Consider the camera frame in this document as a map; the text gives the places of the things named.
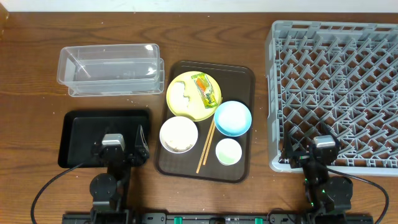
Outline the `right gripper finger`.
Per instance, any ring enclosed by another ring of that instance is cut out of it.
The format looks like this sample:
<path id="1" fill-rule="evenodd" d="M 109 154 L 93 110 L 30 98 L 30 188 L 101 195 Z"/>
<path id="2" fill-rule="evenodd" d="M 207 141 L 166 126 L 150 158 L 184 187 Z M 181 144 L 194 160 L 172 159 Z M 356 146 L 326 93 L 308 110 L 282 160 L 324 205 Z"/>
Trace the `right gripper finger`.
<path id="1" fill-rule="evenodd" d="M 284 140 L 283 140 L 283 148 L 281 151 L 281 158 L 287 159 L 289 162 L 292 162 L 292 158 L 294 155 L 294 150 L 292 147 L 292 141 L 287 129 L 284 129 Z"/>
<path id="2" fill-rule="evenodd" d="M 335 142 L 335 146 L 341 146 L 338 138 L 331 132 L 331 128 L 329 128 L 325 123 L 320 123 L 320 132 L 323 136 L 331 136 Z"/>

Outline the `white rice bowl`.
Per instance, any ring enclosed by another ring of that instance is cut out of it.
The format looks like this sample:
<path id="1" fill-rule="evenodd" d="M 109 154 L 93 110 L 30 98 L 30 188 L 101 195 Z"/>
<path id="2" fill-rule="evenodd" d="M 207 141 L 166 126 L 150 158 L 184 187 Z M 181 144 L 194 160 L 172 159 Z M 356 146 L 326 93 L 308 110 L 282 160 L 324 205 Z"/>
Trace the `white rice bowl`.
<path id="1" fill-rule="evenodd" d="M 174 116 L 161 126 L 159 140 L 167 151 L 182 154 L 197 143 L 198 128 L 192 120 L 184 116 Z"/>

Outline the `small white green cup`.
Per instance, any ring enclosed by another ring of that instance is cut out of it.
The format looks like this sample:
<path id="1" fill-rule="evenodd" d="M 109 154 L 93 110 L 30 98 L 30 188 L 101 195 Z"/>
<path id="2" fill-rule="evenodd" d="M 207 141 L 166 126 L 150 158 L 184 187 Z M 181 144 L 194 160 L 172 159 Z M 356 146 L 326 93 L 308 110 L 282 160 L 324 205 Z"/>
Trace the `small white green cup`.
<path id="1" fill-rule="evenodd" d="M 239 162 L 243 154 L 240 144 L 231 138 L 222 139 L 215 148 L 216 157 L 224 166 Z"/>

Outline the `white napkin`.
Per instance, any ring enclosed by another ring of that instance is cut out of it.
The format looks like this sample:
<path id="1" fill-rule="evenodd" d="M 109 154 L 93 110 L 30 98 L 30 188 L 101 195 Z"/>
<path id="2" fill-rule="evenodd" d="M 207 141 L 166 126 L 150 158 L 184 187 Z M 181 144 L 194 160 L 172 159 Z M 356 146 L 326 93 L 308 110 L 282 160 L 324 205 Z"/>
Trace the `white napkin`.
<path id="1" fill-rule="evenodd" d="M 174 107 L 188 108 L 190 97 L 185 96 L 185 83 L 175 82 L 170 92 L 170 102 Z"/>

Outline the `light blue bowl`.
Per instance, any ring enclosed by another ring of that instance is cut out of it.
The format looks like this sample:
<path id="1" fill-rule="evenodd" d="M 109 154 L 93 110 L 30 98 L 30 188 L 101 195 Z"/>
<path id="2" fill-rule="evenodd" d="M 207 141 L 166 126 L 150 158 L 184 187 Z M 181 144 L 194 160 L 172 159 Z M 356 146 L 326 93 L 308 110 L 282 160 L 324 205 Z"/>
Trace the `light blue bowl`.
<path id="1" fill-rule="evenodd" d="M 215 111 L 215 126 L 217 130 L 229 137 L 245 134 L 252 124 L 249 108 L 239 101 L 225 101 Z"/>

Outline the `yellow round plate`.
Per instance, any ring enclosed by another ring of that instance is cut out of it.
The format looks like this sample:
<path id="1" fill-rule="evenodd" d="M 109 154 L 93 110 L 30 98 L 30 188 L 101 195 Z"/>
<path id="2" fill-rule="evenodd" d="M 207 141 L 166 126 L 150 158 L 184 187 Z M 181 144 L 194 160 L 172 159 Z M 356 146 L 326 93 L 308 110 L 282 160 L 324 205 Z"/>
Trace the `yellow round plate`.
<path id="1" fill-rule="evenodd" d="M 214 112 L 216 111 L 217 107 L 221 104 L 222 101 L 222 95 L 221 95 L 221 88 L 217 81 L 208 75 L 208 79 L 211 82 L 214 92 L 215 92 L 215 98 L 217 100 L 218 105 L 215 106 L 214 108 L 208 108 L 206 109 L 204 107 L 204 104 L 200 98 L 200 94 L 198 92 L 197 86 L 194 84 L 193 80 L 191 79 L 192 75 L 195 75 L 197 73 L 204 73 L 204 72 L 199 72 L 199 71 L 189 71 L 189 72 L 184 72 L 179 75 L 177 75 L 169 84 L 169 87 L 167 89 L 166 93 L 166 102 L 167 106 L 169 107 L 169 110 L 175 115 L 175 116 L 185 116 L 191 119 L 192 121 L 203 121 L 209 117 L 211 117 Z M 170 102 L 170 92 L 171 89 L 174 85 L 175 82 L 184 82 L 185 83 L 185 96 L 190 97 L 190 102 L 188 105 L 188 108 L 179 108 L 179 107 L 174 107 L 173 104 Z"/>

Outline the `green yellow snack wrapper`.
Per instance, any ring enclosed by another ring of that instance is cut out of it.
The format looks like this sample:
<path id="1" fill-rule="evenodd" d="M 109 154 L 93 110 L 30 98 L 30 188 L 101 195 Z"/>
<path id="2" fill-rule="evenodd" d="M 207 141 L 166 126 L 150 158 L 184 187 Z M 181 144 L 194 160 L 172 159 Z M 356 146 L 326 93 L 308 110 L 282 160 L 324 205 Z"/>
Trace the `green yellow snack wrapper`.
<path id="1" fill-rule="evenodd" d="M 208 79 L 208 75 L 205 73 L 197 73 L 191 76 L 194 84 L 197 86 L 200 98 L 206 109 L 214 108 L 218 105 L 215 98 L 215 92 L 211 82 Z"/>

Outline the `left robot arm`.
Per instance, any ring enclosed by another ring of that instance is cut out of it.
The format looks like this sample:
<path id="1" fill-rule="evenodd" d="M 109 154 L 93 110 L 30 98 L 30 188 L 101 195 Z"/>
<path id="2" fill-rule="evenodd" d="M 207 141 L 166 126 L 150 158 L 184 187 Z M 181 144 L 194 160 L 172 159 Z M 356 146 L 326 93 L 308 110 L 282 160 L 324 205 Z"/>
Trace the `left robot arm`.
<path id="1" fill-rule="evenodd" d="M 91 148 L 93 158 L 107 167 L 107 172 L 98 174 L 90 183 L 92 223 L 135 222 L 134 212 L 127 208 L 131 169 L 144 165 L 150 155 L 141 124 L 128 144 L 127 136 L 127 132 L 106 131 Z"/>

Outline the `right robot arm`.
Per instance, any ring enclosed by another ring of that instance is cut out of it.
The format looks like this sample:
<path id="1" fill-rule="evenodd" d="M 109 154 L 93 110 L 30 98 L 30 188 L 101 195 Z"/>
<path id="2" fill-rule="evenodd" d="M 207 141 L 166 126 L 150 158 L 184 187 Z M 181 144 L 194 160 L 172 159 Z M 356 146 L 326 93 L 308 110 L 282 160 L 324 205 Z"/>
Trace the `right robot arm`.
<path id="1" fill-rule="evenodd" d="M 327 166 L 337 159 L 341 144 L 325 124 L 322 134 L 310 140 L 305 149 L 294 149 L 287 130 L 281 158 L 292 169 L 303 169 L 305 195 L 311 209 L 295 217 L 295 223 L 347 223 L 345 211 L 351 208 L 353 183 L 344 176 L 329 176 Z"/>

